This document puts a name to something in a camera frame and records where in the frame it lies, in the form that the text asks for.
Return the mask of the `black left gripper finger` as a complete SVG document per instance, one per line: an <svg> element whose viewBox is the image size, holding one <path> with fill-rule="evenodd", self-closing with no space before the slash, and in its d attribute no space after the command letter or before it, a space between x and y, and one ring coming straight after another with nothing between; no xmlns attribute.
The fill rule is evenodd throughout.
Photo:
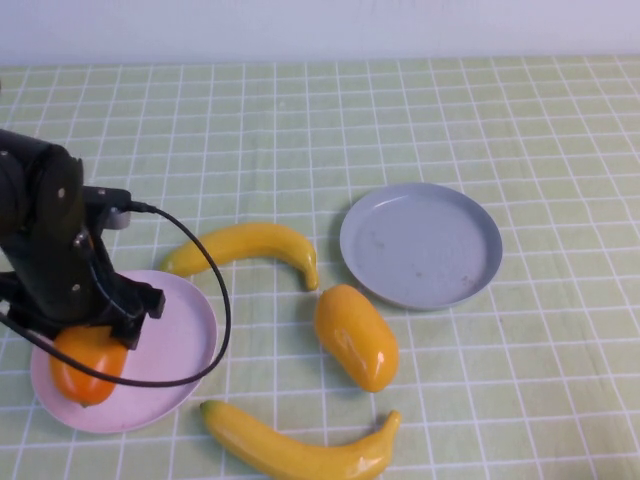
<svg viewBox="0 0 640 480"><path fill-rule="evenodd" d="M165 307L161 289L127 277L113 277L99 283L105 305L100 310L99 325L109 329L110 337L128 350L138 346L144 321L159 319Z"/></svg>
<svg viewBox="0 0 640 480"><path fill-rule="evenodd" d="M35 335L53 341L55 327L30 296L14 272L1 273L1 300L9 310L1 322L25 339Z"/></svg>

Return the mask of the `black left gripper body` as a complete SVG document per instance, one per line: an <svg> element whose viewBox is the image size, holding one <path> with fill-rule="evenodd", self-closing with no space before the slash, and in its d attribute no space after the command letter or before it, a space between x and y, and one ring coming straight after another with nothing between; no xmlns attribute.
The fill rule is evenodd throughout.
<svg viewBox="0 0 640 480"><path fill-rule="evenodd" d="M105 301L97 279L99 260L86 228L61 239L26 230L9 236L9 263L55 329L100 326Z"/></svg>

